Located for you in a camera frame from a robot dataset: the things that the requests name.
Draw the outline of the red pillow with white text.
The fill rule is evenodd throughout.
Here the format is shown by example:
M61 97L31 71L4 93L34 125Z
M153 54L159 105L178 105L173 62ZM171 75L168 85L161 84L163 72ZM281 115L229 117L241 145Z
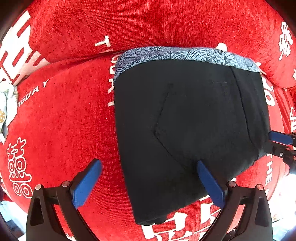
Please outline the red pillow with white text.
M295 86L295 36L265 1L34 1L1 44L1 80L105 52L219 43L261 63L273 84Z

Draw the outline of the black pants with blue waistband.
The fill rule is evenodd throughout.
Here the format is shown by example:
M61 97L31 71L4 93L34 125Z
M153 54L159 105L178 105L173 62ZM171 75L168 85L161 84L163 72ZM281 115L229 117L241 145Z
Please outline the black pants with blue waistband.
M270 123L255 62L214 48L124 52L113 78L121 165L138 225L206 195L197 163L224 180L265 155Z

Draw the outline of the red bedspread with white characters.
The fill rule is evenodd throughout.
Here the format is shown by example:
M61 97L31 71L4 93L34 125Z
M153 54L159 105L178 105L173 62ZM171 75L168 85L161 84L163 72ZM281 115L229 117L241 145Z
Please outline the red bedspread with white characters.
M72 179L97 158L102 173L79 209L99 240L200 240L218 214L206 195L171 212L164 222L138 225L128 197L116 133L113 63L117 56L61 61L37 70L18 86L18 113L1 145L4 186L24 211L34 187ZM263 80L270 127L284 130L284 88ZM287 173L265 156L235 176L240 185L264 185L274 197Z

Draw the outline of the white floral fabric item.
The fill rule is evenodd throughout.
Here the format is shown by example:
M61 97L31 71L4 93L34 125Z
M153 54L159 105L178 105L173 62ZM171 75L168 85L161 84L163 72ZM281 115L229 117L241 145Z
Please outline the white floral fabric item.
M1 82L1 143L6 142L9 134L8 126L17 114L19 94L17 87L9 81Z

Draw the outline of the red embroidered cushion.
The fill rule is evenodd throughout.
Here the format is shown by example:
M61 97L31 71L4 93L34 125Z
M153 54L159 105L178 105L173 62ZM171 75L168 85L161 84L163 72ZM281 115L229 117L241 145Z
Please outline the red embroidered cushion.
M285 133L295 133L295 92L293 89L284 88L284 130Z

